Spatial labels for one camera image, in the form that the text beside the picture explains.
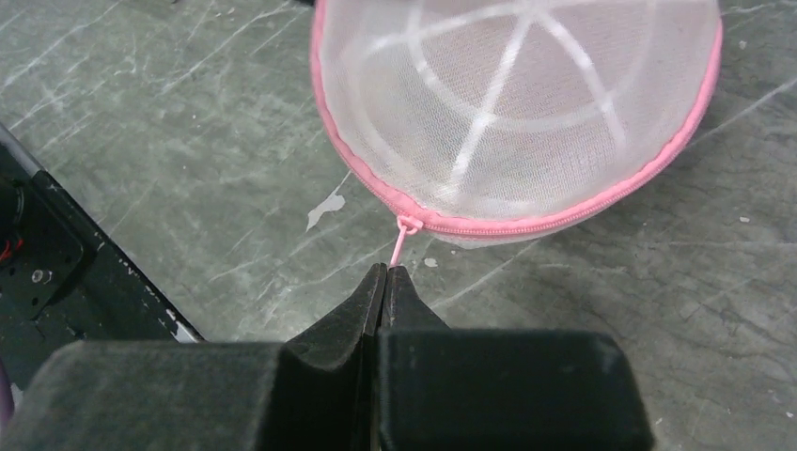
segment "pink zipper pull cord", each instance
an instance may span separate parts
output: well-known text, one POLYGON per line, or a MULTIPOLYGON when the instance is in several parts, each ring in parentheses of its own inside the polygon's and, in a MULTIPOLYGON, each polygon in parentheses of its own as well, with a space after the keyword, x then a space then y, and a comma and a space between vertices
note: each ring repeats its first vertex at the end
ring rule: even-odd
POLYGON ((404 246, 404 238, 407 235, 414 235, 423 228, 423 223, 409 216, 399 216, 396 218, 398 224, 398 239, 396 247, 393 248, 393 256, 390 258, 390 268, 399 264, 401 257, 401 247, 404 246))

